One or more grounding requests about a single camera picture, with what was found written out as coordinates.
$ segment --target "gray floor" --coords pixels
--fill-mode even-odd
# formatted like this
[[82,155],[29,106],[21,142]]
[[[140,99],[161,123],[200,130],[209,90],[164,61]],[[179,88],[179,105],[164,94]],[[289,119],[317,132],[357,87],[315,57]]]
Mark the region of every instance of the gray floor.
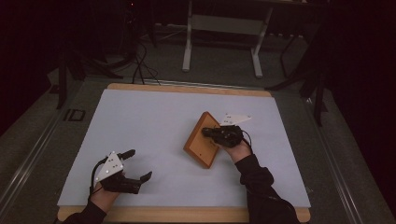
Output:
[[[237,36],[243,38],[243,44],[224,44],[207,41],[206,34],[196,34],[191,70],[183,73],[184,34],[171,35],[177,29],[183,28],[162,28],[158,33],[157,49],[149,41],[143,41],[147,48],[145,64],[158,71],[156,78],[163,85],[184,82],[186,85],[200,83],[262,90],[264,86],[284,80],[278,60],[287,43],[282,37],[264,39],[260,53],[264,78],[257,79],[247,48],[254,40],[243,36]],[[300,39],[285,55],[289,71],[305,48]],[[140,47],[139,55],[143,54],[143,47]],[[129,82],[134,69],[135,65],[132,65],[118,74],[125,76],[123,81]],[[145,77],[150,77],[148,70],[143,72]],[[54,82],[56,74],[56,71],[49,74]],[[82,83],[69,80],[71,95],[64,110],[55,110],[57,95],[46,93],[0,138],[0,150],[6,158],[0,163],[2,192],[28,153],[39,147],[37,140],[43,148],[37,155],[39,160],[32,165],[33,171],[24,179],[23,188],[15,192],[15,201],[9,203],[3,223],[52,223],[56,218],[56,203],[100,95],[108,83],[116,81],[119,80],[98,77],[94,72],[90,72]],[[156,84],[154,80],[146,81]],[[323,127],[319,128],[312,118],[312,105],[298,94],[300,86],[301,83],[296,83],[273,92],[273,95],[312,204],[310,223],[396,223],[332,100],[332,94],[326,91],[324,103],[328,112],[322,113]],[[63,121],[64,111],[68,108],[86,110],[87,115],[82,122]],[[45,132],[51,123],[54,128]],[[50,138],[40,140],[42,133],[50,133]]]

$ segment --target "cable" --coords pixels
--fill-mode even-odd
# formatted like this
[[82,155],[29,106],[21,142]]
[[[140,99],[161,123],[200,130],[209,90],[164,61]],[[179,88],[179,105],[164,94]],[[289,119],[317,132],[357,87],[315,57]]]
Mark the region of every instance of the cable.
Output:
[[104,159],[102,159],[101,161],[99,161],[99,162],[95,165],[95,167],[93,168],[93,170],[92,170],[92,174],[91,174],[91,186],[90,186],[90,197],[91,197],[91,195],[92,195],[92,193],[93,193],[93,188],[94,188],[94,186],[93,186],[93,179],[94,179],[94,176],[95,176],[95,173],[96,173],[96,169],[97,169],[101,164],[105,163],[106,160],[107,160],[107,158],[108,158],[108,157],[105,157]]
[[242,130],[242,132],[245,133],[245,134],[247,135],[247,137],[248,137],[248,140],[246,140],[245,138],[243,138],[242,140],[248,145],[248,147],[249,147],[249,149],[250,149],[250,153],[251,153],[251,154],[254,154],[254,153],[253,153],[253,147],[251,146],[251,138],[250,138],[250,135],[249,135],[247,132],[243,131],[243,130]]
[[141,74],[142,71],[140,70],[140,65],[141,65],[141,63],[143,62],[143,60],[145,60],[146,54],[147,54],[148,50],[146,49],[146,47],[145,47],[142,43],[140,43],[140,41],[137,41],[137,44],[139,44],[139,45],[141,45],[141,46],[143,47],[143,49],[144,49],[144,54],[143,54],[142,60],[141,60],[140,62],[139,62],[139,60],[138,60],[138,58],[137,58],[137,56],[136,56],[137,67],[136,67],[136,69],[134,70],[134,75],[132,76],[132,84],[134,84],[134,78],[136,77],[137,70],[139,70],[140,77],[142,78],[142,82],[143,82],[143,84],[144,84],[144,80],[143,80],[143,77],[142,77],[142,74]]

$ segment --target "robotic hand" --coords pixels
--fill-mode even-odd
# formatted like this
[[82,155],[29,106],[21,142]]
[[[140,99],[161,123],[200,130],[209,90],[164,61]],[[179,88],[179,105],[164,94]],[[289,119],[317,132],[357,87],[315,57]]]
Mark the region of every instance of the robotic hand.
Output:
[[203,128],[202,134],[205,137],[211,137],[215,143],[225,147],[235,147],[244,139],[243,131],[236,125]]
[[142,175],[139,180],[128,179],[123,175],[123,164],[120,160],[126,160],[132,157],[134,153],[135,151],[133,149],[122,154],[112,152],[108,157],[99,161],[92,171],[91,194],[93,192],[93,176],[97,167],[101,164],[103,164],[103,167],[96,177],[96,181],[100,181],[105,190],[137,194],[140,190],[140,186],[151,178],[152,172]]

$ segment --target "white desk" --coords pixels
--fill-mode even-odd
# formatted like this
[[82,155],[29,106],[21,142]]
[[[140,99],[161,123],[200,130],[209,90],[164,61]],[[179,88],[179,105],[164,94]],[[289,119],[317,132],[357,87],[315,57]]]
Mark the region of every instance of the white desk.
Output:
[[[278,2],[288,3],[292,1],[278,0]],[[259,59],[259,51],[260,48],[262,47],[262,41],[264,40],[265,32],[267,30],[273,10],[274,10],[273,7],[268,7],[268,9],[262,13],[264,15],[262,21],[197,15],[192,13],[192,0],[190,0],[188,19],[187,19],[187,42],[184,51],[182,70],[184,72],[190,71],[192,30],[206,30],[206,31],[243,34],[243,35],[256,35],[258,37],[257,44],[254,48],[250,50],[250,52],[253,61],[255,76],[258,78],[262,77],[262,67]]]
[[152,178],[138,195],[122,194],[107,221],[247,222],[246,190],[228,155],[220,151],[212,167],[204,169],[183,150],[204,111],[218,120],[225,113],[252,116],[240,126],[249,132],[255,154],[273,173],[279,195],[296,207],[302,222],[309,220],[304,183],[268,92],[125,84],[109,88],[130,91],[105,90],[102,95],[58,202],[60,220],[83,209],[99,160],[112,150],[133,148],[136,154],[124,162],[126,176],[152,171]]

